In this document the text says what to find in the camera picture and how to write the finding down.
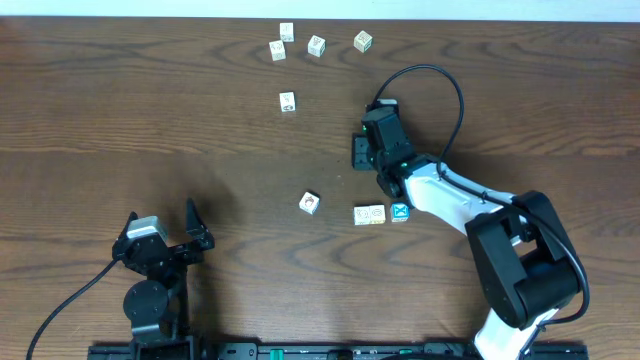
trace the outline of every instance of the wooden table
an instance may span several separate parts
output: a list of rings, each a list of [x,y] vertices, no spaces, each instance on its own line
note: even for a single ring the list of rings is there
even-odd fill
[[[488,305],[466,239],[428,214],[355,227],[352,207],[390,201],[350,166],[364,105],[393,72],[444,66],[466,98],[449,159],[492,188],[553,201],[586,266],[592,306],[544,339],[592,359],[640,353],[640,27],[614,24],[5,18],[0,22],[0,352],[35,330],[110,260],[135,210],[173,243],[195,199],[216,236],[190,272],[194,327],[265,342],[470,338]],[[375,38],[361,54],[353,37]],[[327,40],[307,54],[312,34]],[[294,91],[295,113],[278,93]],[[393,83],[420,151],[457,115],[446,79]],[[314,216],[305,190],[322,197]],[[130,339],[122,312],[141,277],[116,266],[63,311],[37,359],[81,359]],[[579,298],[566,310],[577,308]]]

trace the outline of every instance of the black cable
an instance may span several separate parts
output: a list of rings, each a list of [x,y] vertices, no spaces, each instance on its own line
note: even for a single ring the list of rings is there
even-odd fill
[[[514,212],[517,215],[525,218],[525,220],[527,220],[528,223],[531,223],[537,226],[538,228],[546,230],[551,235],[551,239],[553,240],[553,242],[555,242],[562,249],[564,254],[567,256],[567,259],[569,260],[569,263],[571,264],[573,271],[575,271],[576,276],[578,277],[578,283],[582,290],[582,306],[580,306],[580,309],[575,314],[564,317],[564,318],[549,319],[549,320],[544,320],[540,322],[540,324],[538,324],[536,328],[535,335],[537,335],[540,332],[540,330],[544,330],[544,327],[547,325],[568,323],[581,318],[587,312],[587,309],[589,308],[589,303],[591,301],[591,293],[589,291],[589,281],[587,280],[587,274],[580,260],[571,251],[569,251],[569,249],[565,246],[565,244],[560,240],[560,237],[555,232],[555,230],[553,230],[551,226],[549,226],[545,221],[538,218],[537,216],[530,214],[513,204],[509,204],[502,200],[493,198],[489,196],[486,192],[481,193],[467,186],[459,184],[456,181],[449,178],[445,171],[442,171],[442,162],[444,161],[444,158],[446,157],[447,153],[451,149],[451,146],[453,145],[453,142],[455,141],[456,136],[460,131],[460,127],[462,126],[462,119],[464,118],[464,97],[462,96],[462,90],[460,89],[460,86],[458,85],[458,82],[456,81],[456,79],[451,74],[449,74],[446,70],[444,70],[443,68],[437,65],[419,64],[419,65],[409,66],[408,68],[402,69],[397,73],[393,74],[387,81],[385,81],[382,87],[380,87],[380,90],[378,90],[378,92],[374,96],[373,101],[371,103],[372,107],[375,105],[376,101],[378,101],[378,98],[380,97],[380,95],[382,95],[382,92],[387,87],[387,85],[389,85],[395,78],[397,78],[400,75],[406,74],[410,71],[418,70],[418,69],[435,70],[440,74],[444,75],[445,77],[447,77],[447,79],[449,79],[449,81],[451,81],[451,84],[453,84],[453,86],[455,87],[456,93],[458,94],[458,101],[460,102],[460,112],[458,115],[458,121],[453,129],[453,132],[451,133],[451,136],[449,137],[449,141],[445,145],[444,149],[442,149],[442,152],[440,153],[440,156],[438,157],[438,161],[436,163],[436,171],[438,172],[438,176],[440,176],[440,178],[442,178],[449,184],[457,187],[458,189],[466,191],[485,201],[489,201],[496,205],[503,206],[509,211]]]
[[[38,343],[38,339],[40,339],[40,336],[44,332],[44,329],[47,328],[51,320],[53,320],[53,318],[56,317],[56,315],[58,315],[58,313],[60,313],[62,309],[67,307],[67,305],[71,304],[73,300],[77,299],[78,296],[82,295],[85,291],[89,290],[90,287],[92,287],[98,281],[100,281],[100,279],[102,279],[102,277],[105,276],[117,262],[118,260],[112,260],[109,263],[109,265],[107,265],[107,267],[104,268],[104,270],[102,270],[98,275],[96,275],[95,278],[93,278],[93,280],[89,281],[87,285],[83,286],[80,290],[76,291],[75,294],[71,295],[67,300],[65,300],[62,304],[60,304],[60,306],[58,306],[55,310],[53,310],[51,315],[49,315],[49,317],[42,323],[42,325],[40,325],[40,328],[38,329],[38,331],[36,331],[36,334],[33,336],[33,340],[31,340],[31,345],[29,345],[29,350],[27,350],[27,360],[31,360],[31,357],[33,356],[33,351],[36,349],[36,344]]]

